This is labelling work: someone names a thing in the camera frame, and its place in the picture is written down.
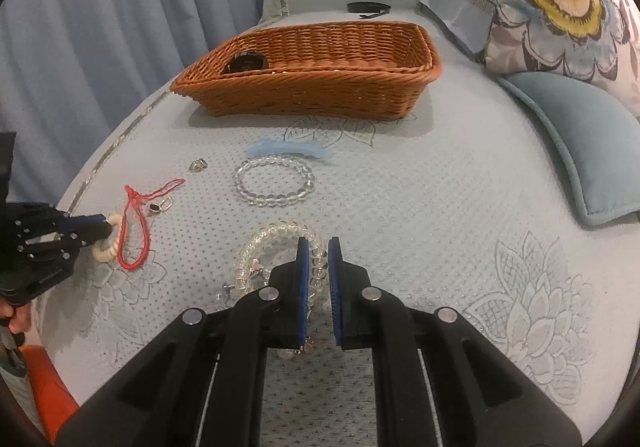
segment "mattress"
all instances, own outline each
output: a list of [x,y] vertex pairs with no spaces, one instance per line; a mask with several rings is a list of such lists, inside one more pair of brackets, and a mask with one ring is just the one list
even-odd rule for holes
[[[277,25],[356,18],[290,16]],[[424,17],[444,62],[415,109],[397,122],[316,116],[212,118],[161,88],[87,162],[60,206],[74,214],[121,211],[124,185],[140,192],[185,185],[151,224],[150,256],[127,273],[83,253],[75,275],[36,304],[44,346],[79,403],[184,309],[230,305],[223,285],[234,255],[270,221],[294,220],[407,306],[450,305],[534,380],[589,439],[612,411],[640,321],[640,225],[630,216],[585,229],[544,128]],[[232,174],[263,138],[316,141],[316,191],[289,207],[254,207]],[[208,168],[188,172],[192,160]],[[252,171],[256,192],[277,194],[295,176]],[[132,235],[132,243],[138,239]],[[272,262],[288,261],[283,246]],[[310,317],[311,353],[270,352],[262,444],[376,444],[370,356],[335,347],[330,306]]]

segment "curtain fold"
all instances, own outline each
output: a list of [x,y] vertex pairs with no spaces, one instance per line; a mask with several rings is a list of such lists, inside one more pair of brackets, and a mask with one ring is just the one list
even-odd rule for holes
[[18,133],[10,199],[57,202],[139,103],[254,26],[262,0],[4,0],[0,130]]

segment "finger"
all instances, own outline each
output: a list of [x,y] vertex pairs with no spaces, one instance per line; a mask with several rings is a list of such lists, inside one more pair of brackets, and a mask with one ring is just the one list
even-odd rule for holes
[[0,317],[12,317],[14,308],[9,306],[4,299],[0,299]]
[[28,332],[31,329],[31,303],[15,309],[14,317],[9,322],[12,334]]

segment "red string bracelet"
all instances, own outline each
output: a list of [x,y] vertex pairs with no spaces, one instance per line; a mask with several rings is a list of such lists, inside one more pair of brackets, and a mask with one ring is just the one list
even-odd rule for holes
[[[149,194],[140,194],[131,185],[124,186],[124,190],[127,193],[127,204],[124,207],[124,212],[122,214],[122,223],[120,225],[120,233],[118,234],[118,263],[125,270],[135,270],[145,262],[146,256],[149,255],[151,238],[149,237],[149,229],[146,226],[145,215],[142,213],[143,205],[148,201],[159,198],[160,196],[166,196],[167,194],[169,194],[169,192],[178,188],[183,183],[184,180],[182,178],[176,178],[175,180],[171,180],[165,186],[159,188],[157,191],[150,192]],[[136,215],[138,216],[140,226],[142,227],[143,236],[142,251],[133,261],[133,263],[127,263],[123,256],[124,239],[127,234],[127,211],[129,210],[129,207],[133,208]]]

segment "brown woven basket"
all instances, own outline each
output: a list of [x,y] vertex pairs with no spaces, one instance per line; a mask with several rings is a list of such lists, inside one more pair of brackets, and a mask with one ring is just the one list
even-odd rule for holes
[[[266,56],[269,69],[222,74],[238,52]],[[171,85],[209,114],[318,114],[396,120],[442,64],[418,25],[355,21],[257,30],[228,40]]]

